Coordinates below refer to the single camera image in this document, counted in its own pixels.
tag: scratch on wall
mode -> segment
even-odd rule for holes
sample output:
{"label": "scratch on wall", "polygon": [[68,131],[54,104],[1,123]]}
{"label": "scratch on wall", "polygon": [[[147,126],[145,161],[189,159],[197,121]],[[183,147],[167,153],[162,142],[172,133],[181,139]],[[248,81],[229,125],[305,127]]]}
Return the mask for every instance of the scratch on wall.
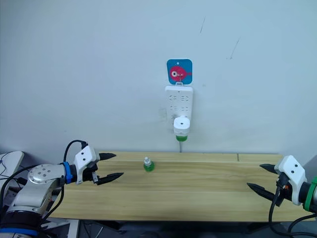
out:
{"label": "scratch on wall", "polygon": [[233,51],[231,52],[231,55],[230,55],[230,58],[229,58],[230,60],[231,60],[232,57],[233,57],[234,51],[235,51],[236,48],[237,48],[237,45],[238,45],[238,43],[239,43],[239,41],[240,41],[240,38],[241,38],[241,37],[239,37],[239,39],[237,40],[236,45],[234,46]]}
{"label": "scratch on wall", "polygon": [[203,27],[204,27],[204,23],[205,23],[205,19],[206,19],[206,16],[204,16],[202,27],[200,28],[200,34],[202,33],[202,30],[203,30]]}

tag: bottle cap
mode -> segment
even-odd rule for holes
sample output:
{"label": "bottle cap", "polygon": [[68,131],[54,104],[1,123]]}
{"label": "bottle cap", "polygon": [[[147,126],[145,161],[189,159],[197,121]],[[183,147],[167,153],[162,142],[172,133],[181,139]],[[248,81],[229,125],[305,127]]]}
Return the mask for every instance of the bottle cap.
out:
{"label": "bottle cap", "polygon": [[151,160],[149,159],[149,157],[144,157],[144,164],[145,164],[145,166],[151,165]]}

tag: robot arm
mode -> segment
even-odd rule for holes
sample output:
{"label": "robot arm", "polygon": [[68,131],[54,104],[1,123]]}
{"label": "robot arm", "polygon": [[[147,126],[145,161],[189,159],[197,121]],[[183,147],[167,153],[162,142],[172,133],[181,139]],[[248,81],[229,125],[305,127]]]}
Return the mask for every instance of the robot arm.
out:
{"label": "robot arm", "polygon": [[[295,205],[303,204],[305,210],[317,212],[317,178],[308,183],[305,170],[293,156],[285,156],[276,165],[262,164],[265,170],[278,174],[277,186],[281,187],[276,205],[280,206],[283,199],[292,201]],[[254,183],[247,183],[248,186],[258,195],[273,201],[274,194],[266,191]]]}
{"label": "robot arm", "polygon": [[63,162],[59,165],[43,164],[34,167],[28,174],[26,185],[1,218],[0,233],[36,237],[42,216],[51,201],[52,191],[72,182],[81,184],[89,180],[101,185],[119,178],[123,173],[114,173],[104,178],[96,174],[97,162],[114,156],[112,153],[97,154],[87,145],[76,154],[73,165]]}

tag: black cable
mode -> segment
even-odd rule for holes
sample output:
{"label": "black cable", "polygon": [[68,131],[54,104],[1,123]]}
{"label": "black cable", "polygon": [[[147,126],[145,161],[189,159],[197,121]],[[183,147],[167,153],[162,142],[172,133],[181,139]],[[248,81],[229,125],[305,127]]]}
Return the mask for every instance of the black cable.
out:
{"label": "black cable", "polygon": [[[22,166],[22,165],[19,165],[19,167],[22,167],[22,168],[25,168],[24,166]],[[27,170],[28,172],[29,172],[29,170]]]}
{"label": "black cable", "polygon": [[2,155],[1,156],[1,164],[3,165],[3,167],[4,167],[4,170],[1,172],[1,174],[0,175],[2,175],[3,173],[4,173],[4,171],[6,171],[6,166],[4,165],[4,163],[3,163],[3,158],[4,158],[4,156],[6,156],[7,154],[9,154],[9,153],[11,153],[11,152],[8,152],[8,153],[5,153],[4,155]]}
{"label": "black cable", "polygon": [[46,219],[58,208],[58,206],[61,204],[61,202],[63,201],[64,198],[64,186],[61,187],[61,192],[60,192],[60,199],[58,201],[58,203],[56,204],[56,206],[54,208],[52,208],[43,218],[42,221],[39,223],[38,229],[41,228],[41,224],[43,224]]}
{"label": "black cable", "polygon": [[[68,150],[70,148],[70,146],[75,143],[75,142],[80,142],[81,143],[81,146],[82,146],[82,149],[88,145],[86,141],[83,141],[83,140],[73,140],[71,141],[66,149],[65,149],[65,153],[64,153],[64,158],[63,158],[63,162],[66,162],[66,158],[67,158],[67,153],[68,153]],[[61,187],[61,192],[60,192],[60,199],[58,201],[58,203],[56,204],[56,206],[54,208],[52,208],[43,218],[42,218],[42,221],[39,223],[39,226],[38,226],[38,229],[41,228],[41,224],[43,224],[45,222],[45,220],[59,207],[59,205],[62,203],[63,201],[63,198],[64,198],[64,185]]]}
{"label": "black cable", "polygon": [[29,170],[31,168],[34,168],[35,166],[37,166],[37,165],[31,165],[31,166],[25,167],[24,169],[21,169],[21,170],[15,172],[15,173],[13,173],[10,177],[7,178],[7,180],[3,184],[2,188],[1,188],[1,192],[0,192],[0,209],[2,209],[2,207],[3,207],[3,199],[4,199],[5,187],[8,185],[10,180],[14,179],[14,177],[17,176],[19,173],[21,173],[23,171],[26,171],[26,170]]}
{"label": "black cable", "polygon": [[88,230],[87,230],[87,228],[86,228],[85,222],[83,222],[83,224],[84,224],[84,229],[85,229],[85,231],[86,231],[86,233],[87,233],[87,235],[88,235],[88,238],[91,238],[91,235],[90,235],[90,233],[88,232]]}
{"label": "black cable", "polygon": [[56,237],[58,237],[58,235],[56,235],[56,234],[54,234],[54,233],[52,233],[52,232],[49,232],[49,231],[45,231],[45,230],[40,230],[39,233],[42,233],[42,234],[46,235],[46,236],[49,237],[49,238],[56,238]]}
{"label": "black cable", "polygon": [[284,233],[284,232],[279,232],[277,231],[273,224],[272,224],[272,216],[273,216],[273,211],[274,211],[274,207],[276,205],[276,202],[277,202],[277,199],[278,199],[278,196],[279,196],[279,192],[280,192],[281,188],[278,186],[276,188],[276,192],[275,192],[275,196],[274,196],[274,199],[271,203],[271,207],[269,209],[269,213],[268,213],[268,224],[269,224],[269,227],[271,228],[271,230],[277,234],[277,235],[280,235],[280,236],[284,236],[284,237],[292,237],[292,236],[309,236],[309,237],[316,237],[317,238],[317,235],[316,234],[313,234],[313,233],[309,233],[309,232],[293,232],[293,233]]}
{"label": "black cable", "polygon": [[314,213],[314,214],[311,214],[311,215],[308,215],[308,216],[304,216],[304,217],[300,217],[300,218],[296,219],[295,221],[293,221],[293,222],[289,225],[289,227],[288,227],[288,229],[287,229],[287,232],[288,232],[288,233],[291,233],[293,227],[294,227],[297,223],[299,223],[299,222],[301,222],[301,221],[303,221],[303,220],[306,220],[306,219],[309,219],[309,218],[315,218],[315,217],[317,217],[317,213]]}
{"label": "black cable", "polygon": [[73,140],[73,141],[71,141],[71,142],[67,145],[67,147],[66,147],[66,149],[65,149],[63,162],[66,162],[66,157],[67,157],[68,150],[69,150],[70,146],[71,146],[73,143],[75,143],[75,142],[80,142],[80,143],[81,143],[81,147],[82,147],[81,149],[84,149],[84,147],[85,147],[86,145],[88,145],[87,142],[86,142],[86,141],[83,141],[83,140]]}

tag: white power strip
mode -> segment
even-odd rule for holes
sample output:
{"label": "white power strip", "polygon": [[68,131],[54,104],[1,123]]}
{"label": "white power strip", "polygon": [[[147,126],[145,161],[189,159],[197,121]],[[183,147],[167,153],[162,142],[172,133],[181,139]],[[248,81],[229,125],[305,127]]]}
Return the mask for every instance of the white power strip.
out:
{"label": "white power strip", "polygon": [[193,88],[187,86],[166,86],[166,111],[168,124],[173,127],[174,119],[186,116],[192,117]]}

